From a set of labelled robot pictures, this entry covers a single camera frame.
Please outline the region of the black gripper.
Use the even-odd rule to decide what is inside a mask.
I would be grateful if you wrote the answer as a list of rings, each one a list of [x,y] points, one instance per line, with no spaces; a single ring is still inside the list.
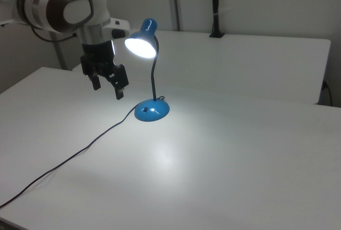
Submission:
[[[99,44],[82,44],[84,55],[81,57],[83,74],[92,82],[93,89],[101,88],[98,76],[107,78],[115,89],[117,100],[124,97],[123,90],[129,84],[125,67],[113,62],[115,48],[112,40]]]

